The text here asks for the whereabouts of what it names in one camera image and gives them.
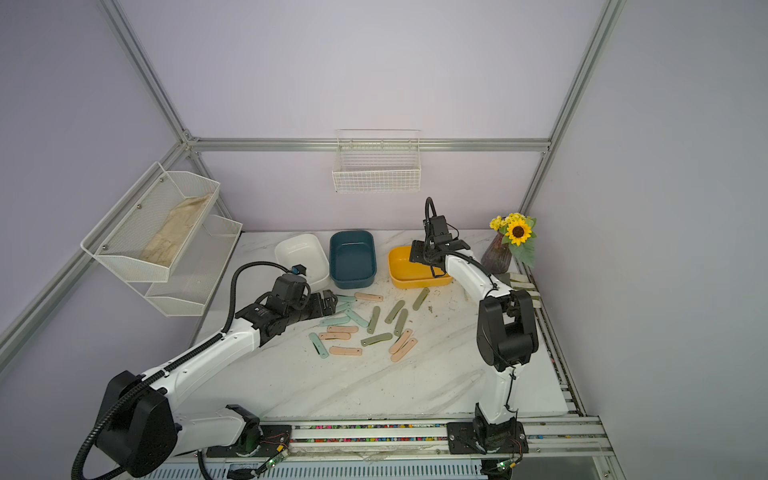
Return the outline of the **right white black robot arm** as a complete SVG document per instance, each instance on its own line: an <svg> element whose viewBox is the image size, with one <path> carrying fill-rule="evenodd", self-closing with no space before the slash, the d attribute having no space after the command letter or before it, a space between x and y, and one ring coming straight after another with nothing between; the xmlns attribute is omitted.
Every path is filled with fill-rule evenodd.
<svg viewBox="0 0 768 480"><path fill-rule="evenodd" d="M409 260L432 271L441 270L477 303L476 345L493 373L491 385L475 405L473 420L466 425L469 433L463 438L465 445L482 453L496 453L521 444L523 428L514 403L524 368L539 350L532 297L487 271L462 240L415 240Z"/></svg>

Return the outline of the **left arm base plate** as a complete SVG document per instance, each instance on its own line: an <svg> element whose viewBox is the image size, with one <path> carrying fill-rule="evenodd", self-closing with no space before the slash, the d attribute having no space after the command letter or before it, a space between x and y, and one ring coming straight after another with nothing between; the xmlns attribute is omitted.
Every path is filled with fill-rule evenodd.
<svg viewBox="0 0 768 480"><path fill-rule="evenodd" d="M230 446L214 446L206 450L209 458L268 458L287 448L293 427L289 424L260 424L246 426L241 436Z"/></svg>

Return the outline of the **olive knife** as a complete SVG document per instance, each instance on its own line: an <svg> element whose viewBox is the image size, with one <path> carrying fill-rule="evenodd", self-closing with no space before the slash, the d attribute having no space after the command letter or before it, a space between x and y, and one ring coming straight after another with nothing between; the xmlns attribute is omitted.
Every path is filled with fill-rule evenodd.
<svg viewBox="0 0 768 480"><path fill-rule="evenodd" d="M420 291L412 305L414 311L418 311L421 308L429 293L430 289L428 287L425 287Z"/></svg>
<svg viewBox="0 0 768 480"><path fill-rule="evenodd" d="M373 335L375 333L378 320L380 318L380 314L381 314L381 308L379 306L374 306L371 313L371 318L367 327L367 333L369 335Z"/></svg>
<svg viewBox="0 0 768 480"><path fill-rule="evenodd" d="M405 306L405 301L404 300L398 300L394 304L392 309L389 311L387 316L385 317L385 323L386 324L391 324L394 321L395 317L399 314L399 312L404 308L404 306Z"/></svg>
<svg viewBox="0 0 768 480"><path fill-rule="evenodd" d="M405 308L403 308L399 312L399 315L397 317L397 321L396 321L396 324L395 324L395 328L394 328L394 331L393 331L393 333L394 333L394 335L396 337L401 337L403 335L404 330L405 330L405 326L406 326L406 322L407 322L407 319L408 319L408 314L409 314L409 311L407 309L405 309Z"/></svg>
<svg viewBox="0 0 768 480"><path fill-rule="evenodd" d="M362 347L368 347L380 342L390 341L393 339L393 337L394 335L392 333L387 332L364 338L360 341L360 343Z"/></svg>

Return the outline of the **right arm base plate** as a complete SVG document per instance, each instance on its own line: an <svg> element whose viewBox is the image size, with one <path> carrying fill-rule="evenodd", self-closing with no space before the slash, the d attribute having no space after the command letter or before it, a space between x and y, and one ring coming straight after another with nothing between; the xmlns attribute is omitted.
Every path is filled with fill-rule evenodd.
<svg viewBox="0 0 768 480"><path fill-rule="evenodd" d="M524 455L529 452L524 426L515 418L500 424L486 424L482 418L449 422L446 430L451 454Z"/></svg>

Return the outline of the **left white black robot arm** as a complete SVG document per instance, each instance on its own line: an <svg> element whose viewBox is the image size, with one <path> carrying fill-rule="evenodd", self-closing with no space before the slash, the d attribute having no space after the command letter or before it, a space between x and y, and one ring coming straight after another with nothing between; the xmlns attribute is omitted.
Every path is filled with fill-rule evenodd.
<svg viewBox="0 0 768 480"><path fill-rule="evenodd" d="M337 311L337 295L330 290L313 291L301 264L282 267L271 291L239 308L238 280L249 267L244 264L233 273L228 312L219 331L158 367L142 374L123 371L110 380L94 426L73 460L72 478L84 478L93 448L117 465L105 473L107 479L123 473L143 477L170 457L202 454L211 447L228 448L240 456L283 448L285 433L269 439L260 418L238 404L229 403L212 413L178 413L208 380L289 326Z"/></svg>

